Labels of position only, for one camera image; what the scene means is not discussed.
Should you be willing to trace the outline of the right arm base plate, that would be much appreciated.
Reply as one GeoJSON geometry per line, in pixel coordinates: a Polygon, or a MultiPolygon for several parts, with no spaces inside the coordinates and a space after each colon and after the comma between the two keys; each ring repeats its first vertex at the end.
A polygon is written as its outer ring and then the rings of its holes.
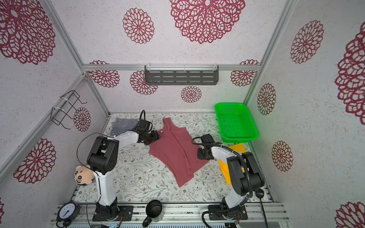
{"type": "Polygon", "coordinates": [[[248,214],[246,212],[245,207],[240,207],[239,209],[235,211],[230,212],[212,212],[212,211],[219,211],[221,210],[221,207],[219,205],[209,205],[208,211],[209,213],[209,219],[210,220],[247,220],[248,214]]]}

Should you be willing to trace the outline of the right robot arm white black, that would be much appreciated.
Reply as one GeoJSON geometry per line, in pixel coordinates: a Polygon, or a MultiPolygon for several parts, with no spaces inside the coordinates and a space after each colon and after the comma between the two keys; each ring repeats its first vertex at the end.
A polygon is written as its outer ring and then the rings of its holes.
{"type": "Polygon", "coordinates": [[[228,166],[232,189],[222,199],[223,211],[237,210],[253,197],[255,191],[264,187],[264,177],[252,153],[240,153],[215,142],[210,134],[193,138],[192,144],[200,146],[197,152],[198,159],[217,159],[228,166]]]}

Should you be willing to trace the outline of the maroon tank top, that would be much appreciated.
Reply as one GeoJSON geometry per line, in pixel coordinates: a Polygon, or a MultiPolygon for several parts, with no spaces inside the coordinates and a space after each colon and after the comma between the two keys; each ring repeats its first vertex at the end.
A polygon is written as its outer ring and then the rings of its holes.
{"type": "Polygon", "coordinates": [[[187,129],[175,126],[171,118],[163,119],[163,128],[158,133],[161,138],[149,145],[149,153],[173,173],[177,185],[182,187],[209,161],[198,158],[200,147],[192,144],[187,129]]]}

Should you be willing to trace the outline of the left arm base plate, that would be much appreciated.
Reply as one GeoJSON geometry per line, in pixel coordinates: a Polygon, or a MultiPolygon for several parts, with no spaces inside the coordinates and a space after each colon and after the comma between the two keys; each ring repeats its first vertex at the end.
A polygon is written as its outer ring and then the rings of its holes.
{"type": "Polygon", "coordinates": [[[94,222],[106,222],[106,221],[131,221],[133,215],[133,206],[118,206],[117,216],[115,218],[107,218],[98,209],[95,210],[92,221],[94,222]]]}

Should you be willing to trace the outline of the blue white striped tank top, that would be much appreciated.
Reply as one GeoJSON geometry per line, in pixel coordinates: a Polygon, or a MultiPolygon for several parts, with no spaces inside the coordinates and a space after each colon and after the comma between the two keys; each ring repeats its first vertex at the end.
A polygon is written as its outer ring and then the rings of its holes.
{"type": "Polygon", "coordinates": [[[138,124],[138,122],[138,119],[116,118],[111,126],[109,135],[111,137],[116,137],[126,133],[127,131],[132,130],[138,124]]]}

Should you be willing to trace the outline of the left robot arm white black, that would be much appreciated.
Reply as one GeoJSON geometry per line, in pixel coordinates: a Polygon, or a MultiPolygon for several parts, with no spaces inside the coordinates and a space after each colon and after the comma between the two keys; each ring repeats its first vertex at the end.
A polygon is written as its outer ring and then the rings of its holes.
{"type": "Polygon", "coordinates": [[[131,130],[118,136],[98,136],[86,160],[98,183],[99,200],[96,213],[106,220],[115,220],[119,216],[117,197],[113,185],[113,169],[117,165],[118,151],[135,143],[149,145],[160,139],[153,124],[139,120],[131,130]]]}

